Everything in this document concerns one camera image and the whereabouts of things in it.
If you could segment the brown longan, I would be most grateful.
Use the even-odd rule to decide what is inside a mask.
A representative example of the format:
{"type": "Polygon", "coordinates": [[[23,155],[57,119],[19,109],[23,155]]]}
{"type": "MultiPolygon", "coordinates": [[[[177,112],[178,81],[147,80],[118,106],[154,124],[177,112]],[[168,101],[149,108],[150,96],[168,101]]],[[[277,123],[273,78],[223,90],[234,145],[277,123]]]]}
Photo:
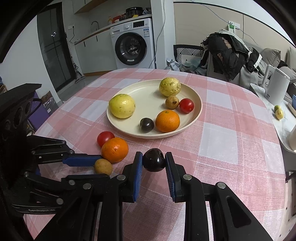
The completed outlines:
{"type": "Polygon", "coordinates": [[[107,174],[110,176],[112,170],[112,164],[106,159],[98,159],[94,164],[94,171],[96,174],[107,174]]]}
{"type": "Polygon", "coordinates": [[[165,105],[169,109],[176,109],[179,105],[179,99],[175,95],[166,98],[165,105]]]}

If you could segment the red cherry tomato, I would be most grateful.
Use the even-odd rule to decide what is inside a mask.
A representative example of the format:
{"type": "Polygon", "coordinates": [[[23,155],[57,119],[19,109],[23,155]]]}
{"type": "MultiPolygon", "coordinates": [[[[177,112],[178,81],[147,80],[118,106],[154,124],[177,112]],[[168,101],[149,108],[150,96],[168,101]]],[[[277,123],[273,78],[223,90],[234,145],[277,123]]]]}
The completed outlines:
{"type": "Polygon", "coordinates": [[[108,140],[115,138],[112,132],[104,131],[97,136],[97,144],[102,147],[108,140]]]}
{"type": "Polygon", "coordinates": [[[183,113],[190,113],[194,109],[194,102],[188,98],[184,98],[180,101],[179,108],[183,113]]]}

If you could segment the orange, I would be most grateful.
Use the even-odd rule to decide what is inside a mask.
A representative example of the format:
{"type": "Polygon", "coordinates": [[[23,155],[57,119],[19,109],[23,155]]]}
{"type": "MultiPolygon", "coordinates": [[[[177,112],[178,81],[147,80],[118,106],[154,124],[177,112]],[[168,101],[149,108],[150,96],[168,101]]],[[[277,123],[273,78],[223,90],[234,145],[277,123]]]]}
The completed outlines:
{"type": "Polygon", "coordinates": [[[155,125],[162,133],[173,132],[180,125],[180,117],[173,110],[163,110],[157,115],[155,125]]]}
{"type": "Polygon", "coordinates": [[[121,162],[128,154],[129,147],[122,138],[111,138],[101,148],[101,155],[112,164],[121,162]]]}

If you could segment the large yellow guava front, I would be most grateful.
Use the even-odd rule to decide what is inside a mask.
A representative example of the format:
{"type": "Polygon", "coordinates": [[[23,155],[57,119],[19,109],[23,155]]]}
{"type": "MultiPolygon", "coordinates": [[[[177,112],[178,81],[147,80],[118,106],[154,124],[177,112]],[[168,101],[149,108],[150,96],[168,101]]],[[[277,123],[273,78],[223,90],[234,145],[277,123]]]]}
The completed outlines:
{"type": "Polygon", "coordinates": [[[129,118],[135,112],[135,100],[128,94],[118,94],[109,101],[109,109],[117,118],[129,118]]]}

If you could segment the dark plum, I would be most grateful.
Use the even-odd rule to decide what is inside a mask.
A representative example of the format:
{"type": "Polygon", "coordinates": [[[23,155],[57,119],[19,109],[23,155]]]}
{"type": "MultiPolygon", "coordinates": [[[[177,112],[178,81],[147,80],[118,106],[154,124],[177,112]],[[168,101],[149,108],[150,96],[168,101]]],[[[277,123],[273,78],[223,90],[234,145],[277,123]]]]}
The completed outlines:
{"type": "Polygon", "coordinates": [[[159,172],[166,167],[166,161],[162,151],[152,148],[145,152],[142,158],[142,165],[147,171],[159,172]]]}
{"type": "Polygon", "coordinates": [[[150,118],[142,118],[140,120],[140,129],[144,133],[148,133],[154,129],[154,122],[150,118]]]}

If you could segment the pink checkered tablecloth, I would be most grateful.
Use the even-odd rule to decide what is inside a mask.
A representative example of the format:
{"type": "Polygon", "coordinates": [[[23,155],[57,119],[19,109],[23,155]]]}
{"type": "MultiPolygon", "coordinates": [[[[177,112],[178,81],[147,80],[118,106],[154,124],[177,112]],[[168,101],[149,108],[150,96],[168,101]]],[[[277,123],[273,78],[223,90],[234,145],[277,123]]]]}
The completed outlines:
{"type": "MultiPolygon", "coordinates": [[[[119,69],[98,78],[65,102],[37,135],[66,140],[78,153],[99,154],[99,133],[111,131],[126,140],[127,157],[113,165],[120,174],[137,151],[172,152],[176,163],[201,182],[224,182],[240,198],[273,240],[280,235],[285,206],[285,170],[272,118],[252,92],[224,81],[184,72],[119,69]],[[201,96],[200,117],[173,137],[143,140],[114,130],[106,116],[119,90],[149,79],[175,77],[201,96]]],[[[143,169],[136,203],[123,205],[123,240],[183,240],[184,204],[170,197],[165,170],[143,169]]]]}

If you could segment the cream ceramic plate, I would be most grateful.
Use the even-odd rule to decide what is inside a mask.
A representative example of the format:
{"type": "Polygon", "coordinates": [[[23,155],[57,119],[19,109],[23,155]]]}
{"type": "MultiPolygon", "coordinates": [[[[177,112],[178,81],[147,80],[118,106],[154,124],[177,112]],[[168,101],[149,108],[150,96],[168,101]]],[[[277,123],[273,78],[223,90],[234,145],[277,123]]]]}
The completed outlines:
{"type": "Polygon", "coordinates": [[[115,117],[110,109],[107,109],[109,122],[119,131],[136,138],[156,139],[166,138],[179,134],[189,128],[200,116],[203,103],[199,94],[191,87],[181,84],[181,91],[177,94],[179,100],[190,99],[194,103],[194,109],[190,113],[183,113],[179,108],[175,112],[180,117],[179,127],[169,133],[162,133],[154,128],[148,133],[144,133],[139,126],[142,118],[150,118],[153,121],[157,115],[165,110],[165,96],[159,91],[160,79],[146,80],[131,84],[118,92],[118,94],[128,94],[135,101],[135,112],[129,118],[119,119],[115,117]]]}

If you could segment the brown longan in plate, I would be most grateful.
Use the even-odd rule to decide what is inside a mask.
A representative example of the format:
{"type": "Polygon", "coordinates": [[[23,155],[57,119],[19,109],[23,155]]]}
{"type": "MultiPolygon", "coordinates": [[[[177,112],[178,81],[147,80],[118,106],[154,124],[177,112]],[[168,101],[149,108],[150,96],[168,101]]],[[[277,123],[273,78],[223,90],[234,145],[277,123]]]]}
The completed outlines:
{"type": "Polygon", "coordinates": [[[175,95],[166,98],[165,105],[169,109],[176,109],[179,105],[179,99],[175,95]]]}

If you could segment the white side table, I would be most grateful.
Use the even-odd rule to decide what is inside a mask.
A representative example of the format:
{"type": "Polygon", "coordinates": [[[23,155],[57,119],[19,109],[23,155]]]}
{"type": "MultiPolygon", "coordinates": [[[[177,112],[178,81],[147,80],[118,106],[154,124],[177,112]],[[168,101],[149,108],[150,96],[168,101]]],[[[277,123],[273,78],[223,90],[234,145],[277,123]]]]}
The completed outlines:
{"type": "Polygon", "coordinates": [[[278,120],[275,116],[274,112],[274,105],[271,104],[265,97],[264,97],[264,89],[258,85],[250,84],[250,90],[252,90],[264,103],[265,107],[267,108],[268,113],[271,115],[271,120],[273,122],[274,128],[276,130],[277,136],[280,140],[280,143],[284,146],[284,148],[295,154],[288,143],[288,137],[290,136],[290,132],[295,127],[295,116],[288,108],[288,102],[283,100],[280,104],[281,109],[283,110],[284,117],[281,120],[278,120]]]}

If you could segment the yellow guava back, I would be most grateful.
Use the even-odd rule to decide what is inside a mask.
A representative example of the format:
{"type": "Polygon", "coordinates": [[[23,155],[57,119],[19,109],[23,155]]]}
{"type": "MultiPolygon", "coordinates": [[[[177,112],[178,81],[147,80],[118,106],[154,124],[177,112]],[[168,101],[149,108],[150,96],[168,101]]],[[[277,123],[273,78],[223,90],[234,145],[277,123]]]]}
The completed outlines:
{"type": "Polygon", "coordinates": [[[181,91],[181,83],[177,78],[164,78],[159,84],[159,91],[166,97],[177,95],[181,91]]]}

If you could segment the yellow fruit on side table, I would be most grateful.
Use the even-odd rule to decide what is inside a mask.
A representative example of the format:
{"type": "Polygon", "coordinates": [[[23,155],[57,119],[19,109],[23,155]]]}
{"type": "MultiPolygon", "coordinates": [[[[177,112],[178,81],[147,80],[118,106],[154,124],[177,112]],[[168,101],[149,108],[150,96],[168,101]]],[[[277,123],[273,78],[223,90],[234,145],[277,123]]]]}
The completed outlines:
{"type": "Polygon", "coordinates": [[[282,120],[284,118],[284,112],[281,108],[278,108],[276,111],[275,111],[275,116],[278,120],[282,120]]]}

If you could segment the green lime on side table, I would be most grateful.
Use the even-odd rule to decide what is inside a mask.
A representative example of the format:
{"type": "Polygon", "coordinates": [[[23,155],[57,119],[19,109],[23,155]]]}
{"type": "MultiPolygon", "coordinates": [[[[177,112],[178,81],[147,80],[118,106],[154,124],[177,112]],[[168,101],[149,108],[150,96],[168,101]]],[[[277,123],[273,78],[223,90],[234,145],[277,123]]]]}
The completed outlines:
{"type": "Polygon", "coordinates": [[[275,105],[274,106],[274,112],[276,112],[278,109],[281,109],[281,107],[279,105],[275,105]]]}

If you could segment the white washing machine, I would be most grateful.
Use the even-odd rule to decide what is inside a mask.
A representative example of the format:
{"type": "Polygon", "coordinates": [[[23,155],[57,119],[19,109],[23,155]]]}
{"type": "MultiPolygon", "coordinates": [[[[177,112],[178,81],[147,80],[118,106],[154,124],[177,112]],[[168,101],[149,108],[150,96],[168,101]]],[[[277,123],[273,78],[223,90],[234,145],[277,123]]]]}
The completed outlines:
{"type": "Polygon", "coordinates": [[[118,69],[156,68],[151,18],[116,25],[110,29],[110,36],[118,69]]]}

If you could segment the black glass door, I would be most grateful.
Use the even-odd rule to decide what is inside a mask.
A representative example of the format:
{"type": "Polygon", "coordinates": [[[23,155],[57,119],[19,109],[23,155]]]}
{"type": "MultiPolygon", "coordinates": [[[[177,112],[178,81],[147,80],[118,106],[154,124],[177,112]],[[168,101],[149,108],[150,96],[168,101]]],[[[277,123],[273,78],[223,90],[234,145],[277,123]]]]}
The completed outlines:
{"type": "Polygon", "coordinates": [[[51,4],[37,15],[43,61],[56,92],[76,78],[65,33],[62,3],[51,4]]]}

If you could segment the white electric kettle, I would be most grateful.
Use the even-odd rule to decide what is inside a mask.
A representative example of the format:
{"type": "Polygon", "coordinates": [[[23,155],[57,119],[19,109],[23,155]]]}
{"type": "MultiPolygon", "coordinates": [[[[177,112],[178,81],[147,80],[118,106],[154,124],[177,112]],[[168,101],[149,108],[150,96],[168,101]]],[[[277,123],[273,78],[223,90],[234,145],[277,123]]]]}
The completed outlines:
{"type": "Polygon", "coordinates": [[[267,65],[262,86],[264,97],[273,105],[280,105],[287,92],[290,78],[283,71],[272,65],[267,65]]]}

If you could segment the black mesh chair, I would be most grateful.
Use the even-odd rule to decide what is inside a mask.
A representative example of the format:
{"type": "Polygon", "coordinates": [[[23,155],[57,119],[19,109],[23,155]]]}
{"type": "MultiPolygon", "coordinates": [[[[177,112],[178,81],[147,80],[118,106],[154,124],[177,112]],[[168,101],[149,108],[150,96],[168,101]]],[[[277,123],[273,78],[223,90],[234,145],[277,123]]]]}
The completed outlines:
{"type": "Polygon", "coordinates": [[[202,58],[204,54],[204,48],[196,45],[176,44],[173,45],[173,49],[174,58],[178,63],[185,63],[191,57],[202,58]]]}

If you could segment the black clothes pile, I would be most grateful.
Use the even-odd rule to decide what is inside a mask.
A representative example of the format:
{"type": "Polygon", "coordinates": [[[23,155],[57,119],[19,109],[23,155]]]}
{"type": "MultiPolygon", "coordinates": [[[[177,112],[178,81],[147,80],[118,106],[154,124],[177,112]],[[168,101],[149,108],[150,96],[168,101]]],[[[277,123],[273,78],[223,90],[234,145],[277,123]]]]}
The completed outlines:
{"type": "Polygon", "coordinates": [[[262,56],[256,50],[250,50],[241,38],[227,30],[211,33],[202,42],[205,53],[210,53],[214,69],[222,73],[227,81],[234,80],[242,67],[252,73],[262,56]]]}

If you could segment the grey sofa pillow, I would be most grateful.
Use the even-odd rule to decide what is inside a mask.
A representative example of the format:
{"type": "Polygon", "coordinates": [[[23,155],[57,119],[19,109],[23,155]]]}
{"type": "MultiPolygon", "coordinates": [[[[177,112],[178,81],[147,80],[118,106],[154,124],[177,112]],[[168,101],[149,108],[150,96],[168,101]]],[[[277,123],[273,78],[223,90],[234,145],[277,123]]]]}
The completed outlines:
{"type": "Polygon", "coordinates": [[[271,48],[265,48],[260,52],[262,56],[262,60],[268,64],[272,65],[274,67],[277,67],[280,64],[281,61],[281,51],[271,48]]]}

